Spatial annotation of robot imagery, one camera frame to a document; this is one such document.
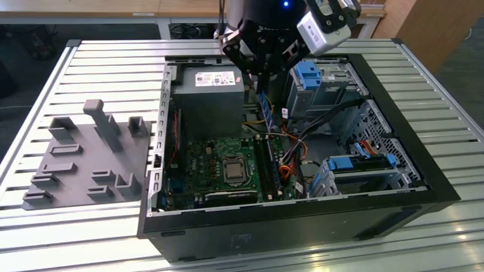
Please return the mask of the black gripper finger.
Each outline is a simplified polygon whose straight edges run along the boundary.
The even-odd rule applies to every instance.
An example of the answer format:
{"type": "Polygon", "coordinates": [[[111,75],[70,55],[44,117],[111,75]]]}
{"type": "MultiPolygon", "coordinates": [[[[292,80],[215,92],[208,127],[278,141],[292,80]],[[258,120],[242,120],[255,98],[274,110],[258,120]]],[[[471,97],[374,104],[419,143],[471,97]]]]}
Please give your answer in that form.
{"type": "Polygon", "coordinates": [[[262,83],[262,36],[240,30],[223,36],[222,51],[254,85],[262,83]]]}
{"type": "Polygon", "coordinates": [[[271,50],[264,53],[263,70],[260,75],[260,93],[268,92],[271,80],[288,70],[308,55],[310,50],[302,38],[294,41],[280,38],[271,50]]]}

